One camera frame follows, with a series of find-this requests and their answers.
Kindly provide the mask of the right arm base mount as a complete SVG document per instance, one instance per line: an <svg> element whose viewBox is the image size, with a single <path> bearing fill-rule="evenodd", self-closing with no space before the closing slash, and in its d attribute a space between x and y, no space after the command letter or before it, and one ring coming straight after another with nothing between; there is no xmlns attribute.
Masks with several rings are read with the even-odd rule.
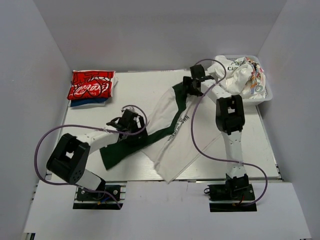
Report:
<svg viewBox="0 0 320 240"><path fill-rule="evenodd" d="M209 197L209 209L212 213L256 212L257 205L253 186L249 177L227 177L224 184L209 184L204 189Z"/></svg>

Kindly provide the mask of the green and white t shirt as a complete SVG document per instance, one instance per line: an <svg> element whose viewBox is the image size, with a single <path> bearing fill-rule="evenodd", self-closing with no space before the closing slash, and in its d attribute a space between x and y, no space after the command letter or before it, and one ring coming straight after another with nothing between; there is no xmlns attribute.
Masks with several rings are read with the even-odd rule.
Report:
<svg viewBox="0 0 320 240"><path fill-rule="evenodd" d="M216 127L216 105L204 97L188 96L183 84L170 87L148 117L147 136L136 143L121 141L101 148L100 155L107 170L126 157L144 153L156 172L170 183L221 136Z"/></svg>

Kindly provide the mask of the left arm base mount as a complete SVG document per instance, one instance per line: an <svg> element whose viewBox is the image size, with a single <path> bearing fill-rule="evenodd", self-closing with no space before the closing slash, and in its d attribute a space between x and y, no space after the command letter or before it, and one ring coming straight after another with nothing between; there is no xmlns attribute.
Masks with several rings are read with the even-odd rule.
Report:
<svg viewBox="0 0 320 240"><path fill-rule="evenodd" d="M83 188L77 188L73 201L74 210L120 210L125 201L126 183L107 183L105 191L110 193L114 199L106 193L87 192Z"/></svg>

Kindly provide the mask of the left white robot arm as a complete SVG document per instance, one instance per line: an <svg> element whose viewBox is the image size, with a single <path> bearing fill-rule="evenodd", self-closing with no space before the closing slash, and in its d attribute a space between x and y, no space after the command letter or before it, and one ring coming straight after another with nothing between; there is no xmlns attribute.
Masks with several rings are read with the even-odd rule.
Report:
<svg viewBox="0 0 320 240"><path fill-rule="evenodd" d="M91 127L68 124L65 127L92 130L83 135L63 134L49 157L46 168L68 185L88 191L90 196L99 200L105 196L106 181L86 169L89 155L118 142L141 140L147 135L147 116L142 111L133 110L127 105L122 115L107 122L104 127Z"/></svg>

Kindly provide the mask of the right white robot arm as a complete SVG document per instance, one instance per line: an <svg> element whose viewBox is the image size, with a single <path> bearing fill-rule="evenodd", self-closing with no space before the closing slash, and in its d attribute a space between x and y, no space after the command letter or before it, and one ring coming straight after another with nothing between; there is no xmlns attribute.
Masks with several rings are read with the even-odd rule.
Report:
<svg viewBox="0 0 320 240"><path fill-rule="evenodd" d="M245 124L243 99L240 95L232 95L206 75L201 64L190 67L191 76L183 78L183 90L186 94L199 97L207 96L216 105L215 123L221 132L228 163L226 170L226 195L236 200L249 187L249 177L244 167L242 154L242 130Z"/></svg>

